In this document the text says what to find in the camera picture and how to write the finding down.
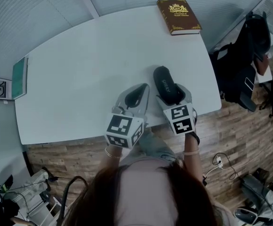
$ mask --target green notebook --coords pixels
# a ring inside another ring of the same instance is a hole
[[[12,99],[15,100],[27,93],[28,58],[24,57],[13,66]]]

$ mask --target electrical outlet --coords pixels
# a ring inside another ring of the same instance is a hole
[[[220,156],[218,156],[218,157],[216,158],[216,161],[217,161],[217,163],[218,163],[218,167],[219,167],[219,168],[222,168],[222,167],[223,167],[223,164],[222,164],[222,160],[221,160],[221,157],[220,157]]]

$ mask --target desk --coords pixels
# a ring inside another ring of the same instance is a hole
[[[153,82],[161,65],[191,91],[199,115],[221,108],[201,36],[171,36],[157,6],[108,14],[46,41],[29,54],[27,94],[15,101],[22,144],[103,135],[119,94],[144,82],[149,126],[165,123]]]
[[[267,67],[265,74],[263,76],[257,73],[257,69],[254,66],[254,63],[252,64],[252,66],[256,70],[255,84],[261,84],[273,80],[272,72],[269,66]]]

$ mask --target jeans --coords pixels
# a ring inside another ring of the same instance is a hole
[[[150,129],[144,131],[137,144],[129,154],[120,162],[120,166],[131,165],[145,157],[160,158],[169,163],[174,162],[177,158],[174,152],[167,144],[151,132]]]
[[[244,195],[251,200],[256,206],[256,209],[260,211],[269,189],[252,175],[246,175],[243,180],[244,182],[241,185],[241,189]]]

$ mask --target wooden floor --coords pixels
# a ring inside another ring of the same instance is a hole
[[[263,88],[255,86],[253,100],[261,104],[267,98]],[[204,172],[215,166],[211,161],[216,153],[226,153],[238,174],[254,172],[258,167],[270,171],[273,177],[273,117],[269,118],[270,108],[251,113],[237,104],[222,101],[222,109],[198,117],[197,134],[201,139],[200,154]],[[184,136],[173,136],[167,126],[153,128],[178,155],[184,148]],[[95,137],[46,145],[29,145],[28,158],[34,171],[47,167],[55,176],[72,178],[83,176],[90,181],[106,146],[103,137]],[[244,197],[239,189],[237,177],[229,180],[233,173],[225,156],[221,156],[224,168],[209,174],[207,188],[217,201],[234,210],[243,204]],[[51,184],[51,193],[61,198],[68,179],[60,178]],[[68,195],[72,202],[83,187],[75,183]]]

